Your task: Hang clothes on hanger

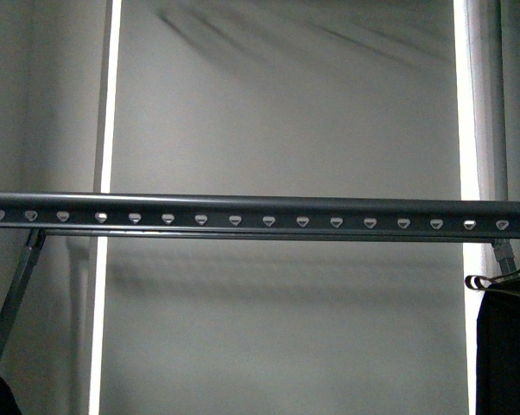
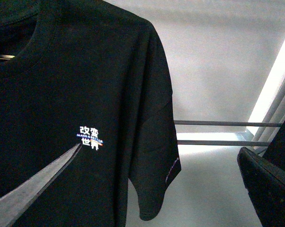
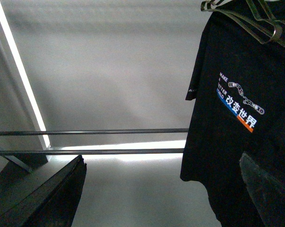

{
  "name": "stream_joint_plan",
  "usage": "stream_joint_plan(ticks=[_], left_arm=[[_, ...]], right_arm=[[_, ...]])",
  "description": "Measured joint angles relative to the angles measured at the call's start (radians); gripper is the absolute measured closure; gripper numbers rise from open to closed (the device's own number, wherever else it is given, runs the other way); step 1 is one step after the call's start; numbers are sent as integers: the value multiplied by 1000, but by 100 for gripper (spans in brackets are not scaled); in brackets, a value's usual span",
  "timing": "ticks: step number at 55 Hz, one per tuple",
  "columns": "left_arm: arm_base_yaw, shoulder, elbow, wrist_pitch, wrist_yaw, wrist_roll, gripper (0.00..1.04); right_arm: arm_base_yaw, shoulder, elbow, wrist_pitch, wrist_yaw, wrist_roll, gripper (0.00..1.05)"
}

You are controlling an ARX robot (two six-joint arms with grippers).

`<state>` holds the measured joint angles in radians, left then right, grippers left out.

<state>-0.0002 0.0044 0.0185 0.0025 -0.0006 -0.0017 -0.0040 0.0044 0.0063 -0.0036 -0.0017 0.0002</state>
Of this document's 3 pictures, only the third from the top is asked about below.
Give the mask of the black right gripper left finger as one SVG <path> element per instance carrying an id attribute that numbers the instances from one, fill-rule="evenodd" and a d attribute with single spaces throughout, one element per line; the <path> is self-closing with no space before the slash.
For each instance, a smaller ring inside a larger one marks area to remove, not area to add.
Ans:
<path id="1" fill-rule="evenodd" d="M 42 184 L 23 179 L 7 187 L 0 194 L 0 227 L 72 226 L 86 172 L 79 155 Z"/>

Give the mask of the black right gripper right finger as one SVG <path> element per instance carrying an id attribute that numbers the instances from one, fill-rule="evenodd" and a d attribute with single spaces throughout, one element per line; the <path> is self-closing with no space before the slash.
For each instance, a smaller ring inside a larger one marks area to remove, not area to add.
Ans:
<path id="1" fill-rule="evenodd" d="M 240 170 L 264 225 L 285 227 L 285 174 L 246 152 L 240 158 Z"/>

